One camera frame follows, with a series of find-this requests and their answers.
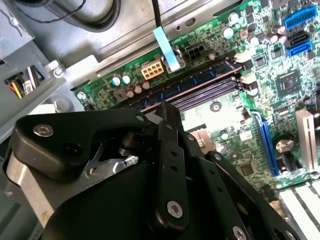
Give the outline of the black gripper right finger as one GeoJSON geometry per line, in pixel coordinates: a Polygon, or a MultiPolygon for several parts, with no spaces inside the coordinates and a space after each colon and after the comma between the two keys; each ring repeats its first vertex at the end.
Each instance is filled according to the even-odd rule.
{"type": "Polygon", "coordinates": [[[166,105],[167,118],[178,130],[190,172],[200,193],[206,195],[204,218],[217,240],[298,240],[296,231],[264,199],[263,195],[220,153],[203,154],[195,138],[184,131],[179,110],[166,105]]]}

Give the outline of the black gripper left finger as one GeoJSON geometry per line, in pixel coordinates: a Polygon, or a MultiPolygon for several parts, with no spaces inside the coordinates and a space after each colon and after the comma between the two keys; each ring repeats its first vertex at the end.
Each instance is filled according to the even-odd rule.
{"type": "Polygon", "coordinates": [[[134,108],[27,115],[9,142],[9,178],[42,226],[67,200],[138,164],[186,159],[167,102],[155,118],[134,108]]]}

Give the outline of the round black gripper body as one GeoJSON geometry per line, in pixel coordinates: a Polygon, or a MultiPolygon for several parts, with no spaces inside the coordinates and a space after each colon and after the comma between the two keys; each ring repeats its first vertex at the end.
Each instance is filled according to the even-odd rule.
{"type": "Polygon", "coordinates": [[[206,195],[178,163],[136,164],[65,201],[45,240],[216,240],[206,195]]]}

